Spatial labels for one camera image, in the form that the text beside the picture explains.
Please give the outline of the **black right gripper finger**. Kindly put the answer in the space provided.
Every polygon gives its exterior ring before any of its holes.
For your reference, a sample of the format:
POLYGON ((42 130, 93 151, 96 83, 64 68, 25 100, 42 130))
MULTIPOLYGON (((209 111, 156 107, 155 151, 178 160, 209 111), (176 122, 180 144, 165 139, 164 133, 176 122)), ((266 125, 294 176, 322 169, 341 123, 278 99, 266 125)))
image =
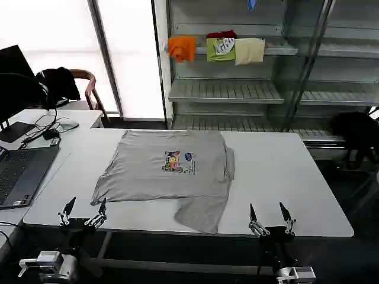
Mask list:
POLYGON ((270 235, 268 229, 266 229, 257 219, 253 205, 250 204, 250 222, 249 228, 251 232, 257 237, 266 237, 270 235))
POLYGON ((294 228, 294 224, 296 220, 293 220, 291 218, 289 210, 284 206, 282 202, 280 202, 280 209, 282 212, 283 219, 285 221, 285 233, 290 234, 290 235, 295 235, 293 228, 294 228))

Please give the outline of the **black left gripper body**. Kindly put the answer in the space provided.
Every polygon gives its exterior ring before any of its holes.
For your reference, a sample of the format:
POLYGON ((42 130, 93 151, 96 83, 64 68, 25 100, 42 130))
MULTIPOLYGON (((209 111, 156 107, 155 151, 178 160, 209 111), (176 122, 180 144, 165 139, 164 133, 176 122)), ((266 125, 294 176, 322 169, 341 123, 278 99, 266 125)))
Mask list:
POLYGON ((86 239, 93 235, 95 227, 89 225, 89 218, 69 218, 68 224, 60 227, 63 241, 60 252, 63 254, 78 255, 86 239))

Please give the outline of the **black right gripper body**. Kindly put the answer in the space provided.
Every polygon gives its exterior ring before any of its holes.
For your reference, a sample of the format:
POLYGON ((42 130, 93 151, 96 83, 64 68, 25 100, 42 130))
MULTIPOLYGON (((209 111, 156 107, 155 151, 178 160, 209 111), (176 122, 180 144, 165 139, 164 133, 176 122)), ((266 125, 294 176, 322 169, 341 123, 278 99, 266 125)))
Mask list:
POLYGON ((294 233, 286 233, 284 226, 266 227, 269 234, 260 238, 261 266, 269 266, 273 271, 291 267, 297 260, 291 257, 287 244, 294 240, 294 233))

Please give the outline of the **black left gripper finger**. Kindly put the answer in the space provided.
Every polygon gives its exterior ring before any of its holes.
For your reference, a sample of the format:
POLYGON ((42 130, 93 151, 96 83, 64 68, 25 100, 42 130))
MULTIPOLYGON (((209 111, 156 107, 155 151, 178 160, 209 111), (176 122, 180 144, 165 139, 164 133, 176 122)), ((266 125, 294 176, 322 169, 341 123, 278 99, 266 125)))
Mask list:
POLYGON ((96 216, 85 221, 84 226, 97 230, 100 226, 103 225, 103 223, 107 220, 106 202, 107 202, 107 199, 104 198, 103 201, 101 202, 100 208, 96 216))
POLYGON ((72 209, 74 207, 74 204, 75 204, 75 201, 76 201, 76 197, 74 196, 66 205, 65 207, 63 208, 63 212, 58 212, 57 213, 57 216, 59 217, 60 219, 60 226, 66 226, 66 225, 69 225, 70 221, 69 221, 69 216, 70 216, 70 213, 72 212, 72 209))

